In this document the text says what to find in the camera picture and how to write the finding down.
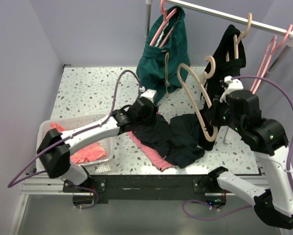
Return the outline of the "dark navy shorts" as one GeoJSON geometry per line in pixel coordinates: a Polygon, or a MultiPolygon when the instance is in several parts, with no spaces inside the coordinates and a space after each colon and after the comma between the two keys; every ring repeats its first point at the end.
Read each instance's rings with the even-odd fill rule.
{"type": "Polygon", "coordinates": [[[160,114],[157,118],[156,126],[138,126],[133,130],[133,136],[141,144],[179,168],[185,168],[205,155],[205,150],[198,146],[202,129],[195,114],[176,116],[170,122],[160,114]]]}

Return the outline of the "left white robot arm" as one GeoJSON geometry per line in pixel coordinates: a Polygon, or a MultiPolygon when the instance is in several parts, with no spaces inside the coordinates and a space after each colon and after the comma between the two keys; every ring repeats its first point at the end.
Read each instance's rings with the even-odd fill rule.
{"type": "Polygon", "coordinates": [[[114,110],[105,118],[77,129],[64,132],[50,129],[37,149],[37,157],[50,179],[63,177],[80,192],[86,192],[91,187],[90,175],[84,167],[71,161],[71,155],[100,140],[133,131],[138,126],[155,126],[157,114],[158,105],[140,97],[132,105],[114,110]]]}

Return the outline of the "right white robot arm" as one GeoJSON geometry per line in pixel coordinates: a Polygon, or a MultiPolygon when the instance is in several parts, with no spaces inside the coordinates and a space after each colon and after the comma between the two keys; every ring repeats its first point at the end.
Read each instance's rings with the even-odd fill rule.
{"type": "Polygon", "coordinates": [[[282,124],[262,117],[259,98],[249,90],[233,91],[225,100],[215,99],[203,109],[203,116],[215,127],[234,130],[260,160],[269,188],[256,186],[220,166],[203,178],[212,192],[224,189],[250,204],[256,215],[267,225],[293,229],[293,192],[286,169],[290,152],[282,124]]]}

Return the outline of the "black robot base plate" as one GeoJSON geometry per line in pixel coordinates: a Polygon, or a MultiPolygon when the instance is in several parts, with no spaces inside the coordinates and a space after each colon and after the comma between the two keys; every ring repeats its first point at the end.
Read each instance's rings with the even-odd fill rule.
{"type": "Polygon", "coordinates": [[[191,200],[225,191],[212,185],[206,175],[92,175],[82,185],[95,190],[98,203],[110,200],[191,200]]]}

